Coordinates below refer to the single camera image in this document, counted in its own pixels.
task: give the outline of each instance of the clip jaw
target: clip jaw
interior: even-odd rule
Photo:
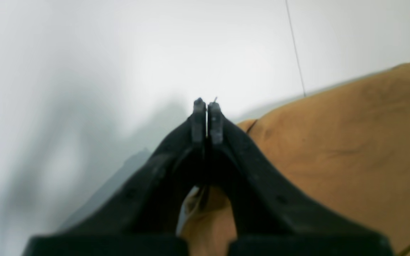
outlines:
[[[231,201],[238,240],[230,256],[393,255],[383,235],[304,195],[218,103],[207,110],[199,98],[106,204],[65,233],[32,238],[24,256],[187,256],[175,229],[184,198],[199,184],[220,186]]]

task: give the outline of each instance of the orange cloth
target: orange cloth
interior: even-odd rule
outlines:
[[[410,256],[410,64],[238,124],[292,183],[324,206],[387,235]],[[209,197],[204,208],[198,202]],[[236,239],[216,187],[189,201],[181,236],[192,256],[225,256]]]

